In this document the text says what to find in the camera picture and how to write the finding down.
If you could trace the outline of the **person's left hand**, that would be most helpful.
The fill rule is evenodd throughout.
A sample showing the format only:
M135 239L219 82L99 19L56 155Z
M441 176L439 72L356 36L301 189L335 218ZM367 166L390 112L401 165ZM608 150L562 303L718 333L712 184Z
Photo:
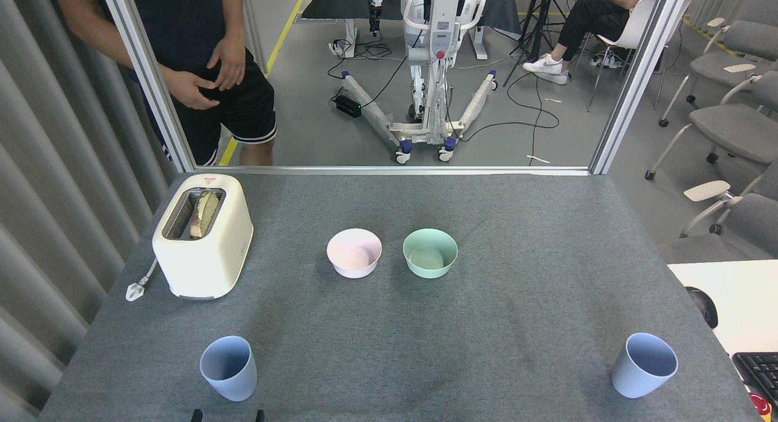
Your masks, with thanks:
M219 73L211 88L228 90L241 84L246 67L246 48L244 32L228 32L216 45L207 68L219 65Z

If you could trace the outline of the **person's right hand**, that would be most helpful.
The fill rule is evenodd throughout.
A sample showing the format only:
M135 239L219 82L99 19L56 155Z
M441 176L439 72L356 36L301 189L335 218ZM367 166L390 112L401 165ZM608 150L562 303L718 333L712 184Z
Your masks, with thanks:
M175 71L163 65L159 66L159 70L170 95L184 106L205 111L219 105L219 101L210 100L200 90L214 89L216 84L213 81L200 78L189 71Z

